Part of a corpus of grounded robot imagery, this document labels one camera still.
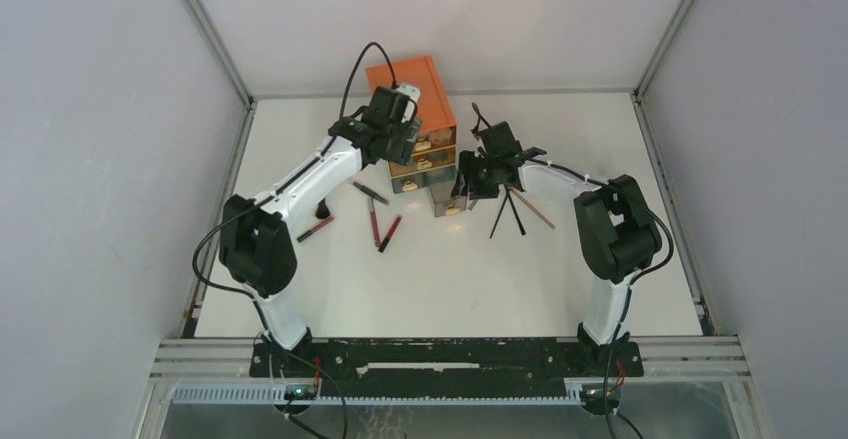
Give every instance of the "pen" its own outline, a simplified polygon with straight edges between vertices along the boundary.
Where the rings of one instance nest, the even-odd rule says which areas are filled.
[[[362,183],[359,183],[359,182],[356,182],[356,181],[353,181],[353,187],[355,187],[355,188],[359,189],[360,191],[362,191],[363,193],[365,193],[365,195],[366,195],[366,196],[368,196],[368,197],[370,197],[370,198],[372,198],[372,199],[374,199],[374,200],[380,201],[380,202],[382,202],[383,204],[385,204],[385,205],[387,205],[387,206],[389,205],[389,200],[388,200],[388,199],[386,199],[385,197],[383,197],[383,196],[381,196],[381,195],[377,194],[377,193],[376,193],[376,192],[374,192],[374,190],[373,190],[373,189],[371,189],[370,187],[365,186],[365,185],[363,185]]]
[[[308,238],[308,237],[309,237],[309,236],[311,236],[312,234],[315,234],[316,232],[318,232],[318,231],[319,231],[322,227],[324,227],[324,226],[326,226],[327,224],[329,224],[329,223],[333,222],[333,219],[335,219],[335,217],[330,216],[330,217],[328,217],[328,218],[324,219],[323,221],[319,222],[319,223],[318,223],[317,225],[315,225],[315,227],[313,227],[312,229],[310,229],[310,230],[308,230],[308,231],[304,232],[303,234],[299,235],[299,236],[297,237],[297,242],[303,242],[303,241],[305,241],[305,240],[306,240],[306,238]]]
[[[392,236],[395,234],[395,229],[397,229],[397,225],[400,224],[400,216],[395,218],[395,222],[392,223],[391,229],[389,229],[389,233],[386,234],[385,239],[383,239],[382,244],[380,244],[380,252],[386,250],[386,246],[389,245],[389,241],[392,239]]]
[[[371,232],[374,234],[374,247],[380,247],[380,229],[377,227],[377,213],[374,212],[374,198],[368,198],[368,211],[371,214]]]

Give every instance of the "gray wall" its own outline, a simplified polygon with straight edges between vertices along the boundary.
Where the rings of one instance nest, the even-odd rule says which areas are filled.
[[[699,0],[647,112],[780,438],[842,437],[848,0]]]
[[[0,0],[0,437],[127,437],[241,105],[180,0]]]

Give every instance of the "brown wooden stick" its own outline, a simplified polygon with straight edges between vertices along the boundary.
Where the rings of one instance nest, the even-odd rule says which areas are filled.
[[[524,205],[527,206],[528,209],[533,211],[533,214],[536,214],[536,216],[539,219],[541,219],[542,222],[547,224],[548,227],[550,227],[551,229],[556,229],[556,226],[554,226],[554,223],[549,221],[548,218],[545,217],[544,214],[542,214],[538,209],[533,207],[533,204],[530,204],[530,201],[528,201],[524,196],[522,196],[520,192],[516,191],[514,187],[510,187],[509,191],[512,192],[513,194],[515,194],[515,197],[517,197],[521,202],[523,202]]]

